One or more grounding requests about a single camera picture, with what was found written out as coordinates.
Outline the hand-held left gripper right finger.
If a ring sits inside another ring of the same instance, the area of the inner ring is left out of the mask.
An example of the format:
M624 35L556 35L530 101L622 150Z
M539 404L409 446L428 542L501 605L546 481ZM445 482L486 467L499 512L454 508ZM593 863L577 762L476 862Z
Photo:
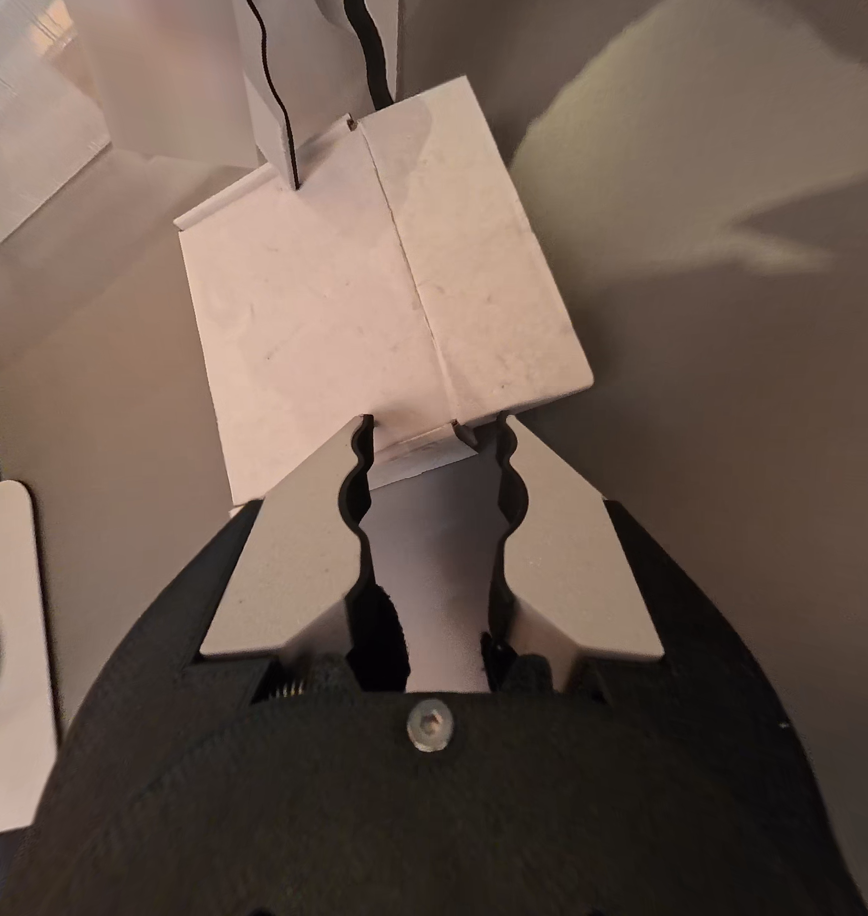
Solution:
M519 419L496 424L498 541L488 630L499 658L539 657L568 693L591 658L665 655L600 492Z

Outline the clear plastic container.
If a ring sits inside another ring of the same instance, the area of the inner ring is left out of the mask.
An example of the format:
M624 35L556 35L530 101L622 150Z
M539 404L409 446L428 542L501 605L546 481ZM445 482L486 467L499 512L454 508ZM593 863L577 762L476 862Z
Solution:
M0 1L0 243L108 145L256 163L232 2Z

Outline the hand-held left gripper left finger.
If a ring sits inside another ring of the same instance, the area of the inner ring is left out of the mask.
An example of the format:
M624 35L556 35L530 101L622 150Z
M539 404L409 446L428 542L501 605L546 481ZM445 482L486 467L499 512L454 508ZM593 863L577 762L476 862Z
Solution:
M207 658L312 658L357 647L373 583L373 417L358 415L263 498L200 645Z

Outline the white cardboard box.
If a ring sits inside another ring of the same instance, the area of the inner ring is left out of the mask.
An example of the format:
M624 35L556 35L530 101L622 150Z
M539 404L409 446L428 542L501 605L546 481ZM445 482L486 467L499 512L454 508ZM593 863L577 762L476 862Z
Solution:
M454 73L268 163L176 220L240 541L266 494L352 418L373 417L368 483L462 461L506 412L580 393L593 373L481 108ZM402 692L405 636L373 583L344 658L366 691Z

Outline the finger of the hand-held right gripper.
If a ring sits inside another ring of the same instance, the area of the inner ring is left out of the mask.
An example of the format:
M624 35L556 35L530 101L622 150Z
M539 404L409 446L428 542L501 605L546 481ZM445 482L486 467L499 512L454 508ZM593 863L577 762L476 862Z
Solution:
M372 107L394 104L398 78L398 2L343 1L346 21L359 41Z
M254 1L232 4L257 148L289 188L298 190L299 168L291 120L270 73L265 19Z

